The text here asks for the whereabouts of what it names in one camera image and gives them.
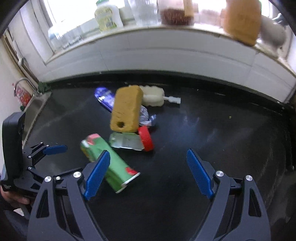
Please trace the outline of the person's left hand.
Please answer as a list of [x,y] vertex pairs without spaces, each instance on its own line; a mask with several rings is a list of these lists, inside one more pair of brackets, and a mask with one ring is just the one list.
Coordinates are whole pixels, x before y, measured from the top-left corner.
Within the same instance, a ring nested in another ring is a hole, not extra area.
[[30,204],[30,200],[16,192],[4,191],[1,187],[1,201],[10,206],[13,210],[20,208],[22,205]]

